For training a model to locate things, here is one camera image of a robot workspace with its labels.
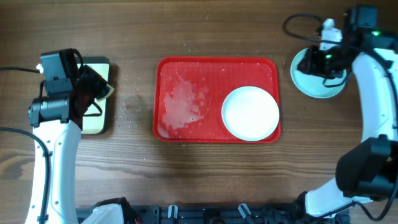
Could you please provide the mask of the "green yellow sponge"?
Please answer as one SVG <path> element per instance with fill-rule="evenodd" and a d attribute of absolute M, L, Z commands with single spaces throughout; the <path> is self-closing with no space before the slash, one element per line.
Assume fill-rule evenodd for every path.
<path fill-rule="evenodd" d="M 98 94 L 95 95 L 95 99 L 97 101 L 103 101 L 105 99 L 107 99 L 114 91 L 114 88 L 107 84 L 104 88 L 102 88 Z"/>

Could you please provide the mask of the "light blue plate top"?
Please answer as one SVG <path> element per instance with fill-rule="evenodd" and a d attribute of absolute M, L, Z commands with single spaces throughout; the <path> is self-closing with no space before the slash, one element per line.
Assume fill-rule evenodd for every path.
<path fill-rule="evenodd" d="M 297 87 L 302 93 L 312 98 L 331 98 L 339 94 L 345 87 L 345 83 L 340 86 L 326 87 L 324 79 L 321 77 L 306 75 L 298 70 L 298 65 L 303 59 L 307 49 L 301 50 L 293 59 L 290 66 L 290 76 Z"/>

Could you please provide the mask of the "white plate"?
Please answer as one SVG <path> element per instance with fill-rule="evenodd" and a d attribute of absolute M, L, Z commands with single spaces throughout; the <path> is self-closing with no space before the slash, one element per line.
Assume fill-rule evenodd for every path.
<path fill-rule="evenodd" d="M 226 129 L 243 141 L 271 136 L 280 120 L 279 106 L 270 93 L 255 86 L 242 86 L 224 99 L 221 118 Z"/>

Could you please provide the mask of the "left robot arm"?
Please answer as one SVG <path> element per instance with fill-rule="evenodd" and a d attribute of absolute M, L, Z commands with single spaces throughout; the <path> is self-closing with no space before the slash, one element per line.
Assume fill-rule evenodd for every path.
<path fill-rule="evenodd" d="M 83 119 L 114 91 L 77 49 L 42 53 L 39 95 L 28 109 L 35 141 L 34 176 L 26 223 L 77 223 L 75 164 Z"/>

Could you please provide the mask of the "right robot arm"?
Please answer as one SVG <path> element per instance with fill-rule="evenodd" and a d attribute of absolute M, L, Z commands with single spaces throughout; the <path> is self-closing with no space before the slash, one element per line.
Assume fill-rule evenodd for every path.
<path fill-rule="evenodd" d="M 305 217 L 329 219 L 385 200 L 383 219 L 397 198 L 397 33 L 380 30 L 377 15 L 376 7 L 359 5 L 346 11 L 342 29 L 320 21 L 318 38 L 291 64 L 296 87 L 314 98 L 355 77 L 363 119 L 361 142 L 339 159 L 334 178 L 298 198 Z"/>

